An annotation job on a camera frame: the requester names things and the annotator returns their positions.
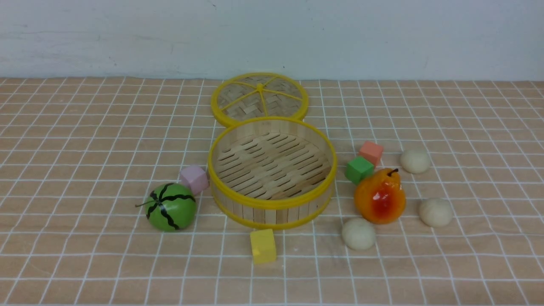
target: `yellow rim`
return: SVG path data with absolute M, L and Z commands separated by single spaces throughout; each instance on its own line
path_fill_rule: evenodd
M 327 145 L 329 146 L 329 150 L 331 150 L 331 153 L 332 153 L 332 165 L 331 165 L 331 171 L 329 172 L 329 174 L 327 175 L 325 180 L 323 180 L 323 182 L 321 182 L 321 184 L 319 184 L 319 186 L 317 186 L 313 190 L 311 190 L 311 191 L 309 191 L 309 192 L 307 192 L 307 193 L 305 193 L 303 195 L 299 195 L 298 197 L 293 197 L 293 198 L 288 198 L 288 199 L 281 199 L 281 200 L 263 200 L 263 199 L 255 199 L 255 198 L 247 197 L 245 195 L 241 195 L 241 194 L 237 193 L 236 191 L 228 188 L 227 185 L 225 185 L 219 179 L 219 177 L 217 176 L 217 173 L 215 173 L 215 169 L 213 169 L 213 151 L 215 150 L 215 146 L 217 146 L 219 141 L 221 141 L 221 139 L 223 139 L 223 137 L 225 137 L 225 135 L 227 135 L 228 133 L 230 133 L 234 129 L 236 129 L 236 128 L 240 127 L 240 126 L 249 124 L 249 123 L 256 122 L 256 121 L 266 121 L 266 120 L 283 120 L 283 121 L 290 121 L 290 122 L 293 122 L 293 123 L 296 123 L 296 124 L 300 124 L 302 126 L 305 126 L 305 127 L 309 128 L 309 129 L 313 130 L 323 140 L 326 141 Z M 259 208 L 259 209 L 274 209 L 274 210 L 286 209 L 286 208 L 302 205 L 302 204 L 304 204 L 306 202 L 309 202 L 309 201 L 317 198 L 318 196 L 323 194 L 325 192 L 325 190 L 329 187 L 329 185 L 332 184 L 332 182 L 334 181 L 335 175 L 336 175 L 336 167 L 337 167 L 337 158 L 336 158 L 335 148 L 332 146 L 332 143 L 330 142 L 330 140 L 327 139 L 325 134 L 321 133 L 320 130 L 318 130 L 317 128 L 309 125 L 308 123 L 305 123 L 305 122 L 302 122 L 302 121 L 299 121 L 299 120 L 295 120 L 295 119 L 292 119 L 292 118 L 285 118 L 285 117 L 258 117 L 258 118 L 252 118 L 252 119 L 246 120 L 246 121 L 244 121 L 244 122 L 242 122 L 240 124 L 231 126 L 231 127 L 227 128 L 223 133 L 221 133 L 219 135 L 219 137 L 214 141 L 214 143 L 212 145 L 212 148 L 211 148 L 211 150 L 209 151 L 209 154 L 208 154 L 208 172 L 209 172 L 210 180 L 216 185 L 217 189 L 219 189 L 227 197 L 231 198 L 232 200 L 234 200 L 236 202 L 243 203 L 245 206 L 249 206 L 249 207 L 253 207 L 253 208 Z
M 285 81 L 293 84 L 296 86 L 296 88 L 299 90 L 300 94 L 302 95 L 302 98 L 298 98 L 298 97 L 293 97 L 293 96 L 290 96 L 290 95 L 287 95 L 295 100 L 299 100 L 300 101 L 300 108 L 299 110 L 294 113 L 291 117 L 289 118 L 292 118 L 292 119 L 296 119 L 296 120 L 302 120 L 304 118 L 304 116 L 306 116 L 306 113 L 308 112 L 308 93 L 306 92 L 306 90 L 304 89 L 304 87 L 302 87 L 297 81 L 289 78 L 289 77 L 286 77 L 284 75 L 279 75 L 279 74 L 274 74 L 274 73 L 268 73 L 268 72 L 256 72 L 256 73 L 251 73 L 251 74 L 243 74 L 243 75 L 239 75 L 239 76 L 236 76 L 232 79 L 229 79 L 225 82 L 223 82 L 221 85 L 219 85 L 213 92 L 212 94 L 212 101 L 211 101 L 211 105 L 212 105 L 212 113 L 213 113 L 213 116 L 215 117 L 215 119 L 222 125 L 222 126 L 225 126 L 225 127 L 230 127 L 230 126 L 233 126 L 233 125 L 236 125 L 238 124 L 240 121 L 238 120 L 234 120 L 230 117 L 228 117 L 227 115 L 225 115 L 223 113 L 223 109 L 224 108 L 227 108 L 228 106 L 230 106 L 231 104 L 233 104 L 234 102 L 238 102 L 239 100 L 241 100 L 242 98 L 246 97 L 247 95 L 243 96 L 243 97 L 240 97 L 239 99 L 236 99 L 235 101 L 233 101 L 230 105 L 227 105 L 227 107 L 224 107 L 223 109 L 221 109 L 219 107 L 219 105 L 217 104 L 217 98 L 219 97 L 219 93 L 229 84 L 240 84 L 240 82 L 237 82 L 237 80 L 241 79 L 241 78 L 246 78 L 246 77 L 251 77 L 251 76 L 271 76 L 273 77 L 272 79 L 270 79 L 267 83 L 264 84 L 264 86 L 268 85 L 268 83 L 270 81 L 272 81 L 273 79 L 276 79 L 276 78 L 281 78 L 281 79 L 284 79 Z M 248 85 L 252 88 L 255 88 L 254 86 L 250 85 L 250 84 L 245 84 L 245 83 L 241 83 L 241 84 L 244 84 L 244 85 Z M 257 92 L 257 89 L 255 88 L 255 91 L 252 91 L 251 94 L 254 94 Z M 262 93 L 261 93 L 261 100 L 263 101 L 264 103 L 264 97 L 262 96 Z M 267 114 L 267 109 L 266 109 L 266 105 L 264 106 L 264 111 L 265 111 L 265 114 Z
M 283 224 L 265 224 L 265 223 L 257 223 L 252 222 L 246 219 L 242 219 L 232 212 L 230 212 L 227 208 L 223 206 L 223 204 L 219 201 L 219 199 L 215 196 L 215 193 L 212 191 L 212 197 L 215 200 L 215 203 L 219 207 L 219 209 L 229 218 L 233 219 L 234 221 L 240 223 L 243 226 L 254 228 L 254 229 L 273 229 L 273 230 L 285 230 L 285 229 L 292 229 L 299 227 L 303 224 L 306 224 L 310 222 L 311 220 L 314 220 L 318 215 L 321 215 L 321 213 L 327 208 L 329 205 L 329 202 L 331 201 L 332 194 L 334 193 L 334 190 L 331 190 L 331 194 L 327 198 L 327 201 L 323 204 L 322 207 L 320 207 L 316 212 L 314 212 L 311 215 L 308 215 L 308 217 L 299 219 L 297 221 L 289 222 L 289 223 L 283 223 Z

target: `cube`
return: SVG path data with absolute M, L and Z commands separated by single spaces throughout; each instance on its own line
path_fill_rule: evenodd
M 180 183 L 191 189 L 194 194 L 209 187 L 208 176 L 199 166 L 188 166 L 180 171 Z
M 374 173 L 374 165 L 361 156 L 350 161 L 345 169 L 345 177 L 355 185 Z
M 256 230 L 249 233 L 254 264 L 276 261 L 276 242 L 271 229 Z
M 359 150 L 359 155 L 365 160 L 371 162 L 375 167 L 378 166 L 381 159 L 381 154 L 384 152 L 384 147 L 373 142 L 364 142 Z

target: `white wall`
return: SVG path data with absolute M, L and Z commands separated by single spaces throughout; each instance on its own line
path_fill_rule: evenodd
M 544 0 L 0 0 L 0 76 L 544 79 Z

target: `pink cube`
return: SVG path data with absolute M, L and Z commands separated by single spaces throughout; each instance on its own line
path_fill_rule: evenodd
M 180 171 L 180 182 L 189 187 L 193 195 L 209 187 L 208 176 L 199 166 L 188 166 Z
M 373 142 L 364 142 L 359 150 L 359 155 L 365 160 L 371 162 L 375 167 L 378 166 L 381 159 L 381 154 L 384 152 L 384 147 Z

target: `orange cube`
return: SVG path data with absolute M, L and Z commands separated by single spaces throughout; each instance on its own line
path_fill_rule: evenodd
M 371 162 L 375 167 L 378 166 L 381 159 L 381 154 L 384 152 L 384 147 L 373 142 L 364 142 L 359 150 L 359 155 L 365 160 Z

